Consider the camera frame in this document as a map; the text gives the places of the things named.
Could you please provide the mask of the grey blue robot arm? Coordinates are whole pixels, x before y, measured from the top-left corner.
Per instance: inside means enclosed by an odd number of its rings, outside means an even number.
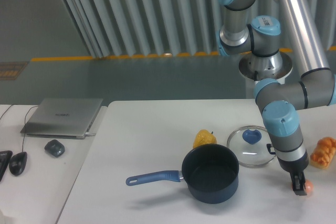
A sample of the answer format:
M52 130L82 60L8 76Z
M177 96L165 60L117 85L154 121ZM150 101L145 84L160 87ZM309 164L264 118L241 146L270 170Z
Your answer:
M279 47L271 41L280 34L277 24L266 17L247 21L247 11L255 0L218 1L226 9L224 24L217 34L221 55L250 51L256 57L270 58L279 54ZM295 84L281 84L270 78L259 80L254 97L279 164L290 174L292 190L303 196L309 157L298 111L335 104L335 75L325 57L308 0L274 1L282 10L301 80Z

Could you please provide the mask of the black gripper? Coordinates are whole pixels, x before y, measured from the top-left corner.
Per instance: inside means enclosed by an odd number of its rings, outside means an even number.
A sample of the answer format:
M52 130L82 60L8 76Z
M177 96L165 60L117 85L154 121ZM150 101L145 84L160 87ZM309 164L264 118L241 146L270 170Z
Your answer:
M280 167L290 173L292 190L297 196L306 196L306 179L304 176L304 170L308 166L308 156L305 155L295 161L284 161L278 158Z

